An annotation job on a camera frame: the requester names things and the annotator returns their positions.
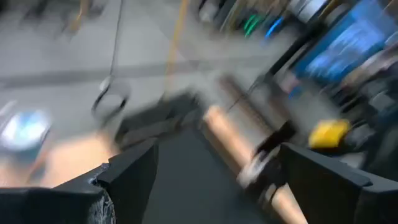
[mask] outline wooden stick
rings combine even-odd
[[[205,115],[205,122],[240,168],[243,168],[251,161],[254,147],[239,135],[220,107],[210,107]],[[286,223],[307,223],[287,185],[276,191],[271,204]]]

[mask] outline blue screen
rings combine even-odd
[[[340,81],[382,50],[397,25],[377,1],[355,5],[293,68],[297,77]]]

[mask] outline black cable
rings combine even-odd
[[[111,61],[111,68],[109,70],[109,75],[107,79],[104,80],[104,82],[108,82],[107,85],[104,87],[102,92],[99,94],[97,99],[95,99],[93,107],[91,108],[91,112],[93,113],[94,116],[97,115],[96,111],[98,109],[98,105],[101,103],[103,98],[109,93],[109,90],[112,88],[112,82],[116,78],[114,75],[114,68],[116,64],[116,57],[119,52],[119,36],[120,36],[120,24],[121,24],[121,18],[122,18],[122,10],[123,10],[123,4],[124,0],[120,1],[120,7],[119,7],[119,16],[118,16],[118,21],[116,23],[116,35],[114,38],[114,45],[113,45],[113,55],[112,55],[112,61]],[[121,97],[121,103],[119,106],[115,107],[109,114],[106,116],[103,116],[101,119],[103,120],[103,126],[108,123],[113,117],[115,117],[117,114],[119,114],[125,107],[128,99],[129,99],[129,93],[111,93],[112,95],[118,95]]]
[[[111,62],[111,70],[109,71],[109,77],[113,77],[113,70],[114,66],[116,63],[116,55],[119,52],[119,35],[120,35],[120,23],[121,23],[121,18],[122,18],[122,11],[123,11],[123,4],[124,0],[120,0],[120,7],[119,7],[119,16],[118,16],[118,21],[116,23],[116,35],[114,37],[114,43],[113,43],[113,55],[112,55],[112,62]]]
[[[228,107],[228,109],[226,110],[226,112],[229,112],[235,105],[237,105],[238,103],[240,103],[241,100],[246,100],[249,98],[250,94],[259,86],[259,84],[262,83],[262,79],[261,78],[257,78],[252,85],[249,87],[249,89],[247,91],[242,91],[242,95],[240,95],[237,99],[235,99],[232,104]]]

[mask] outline floor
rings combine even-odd
[[[180,1],[123,0],[122,7],[121,0],[105,3],[101,15],[85,19],[76,34],[62,31],[62,13],[56,12],[57,6],[38,22],[24,21],[21,5],[3,15],[0,108],[12,108],[8,113],[46,111],[57,141],[95,131],[101,121],[92,116],[91,106],[112,64],[114,75],[131,86],[125,112],[158,100],[164,92],[165,65]],[[194,5],[192,1],[178,45],[172,92],[198,91],[209,105],[229,108],[232,101],[219,88],[218,77],[233,73],[249,86],[289,47],[296,32],[287,28],[269,40],[215,34],[197,22]],[[240,117],[236,108],[229,114]],[[244,119],[235,120],[243,128],[250,125]],[[254,142],[263,139],[259,133],[248,132]]]

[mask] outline green object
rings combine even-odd
[[[251,15],[243,27],[243,30],[245,31],[244,37],[249,37],[263,20],[264,18],[262,18],[261,16],[258,16],[256,14]]]

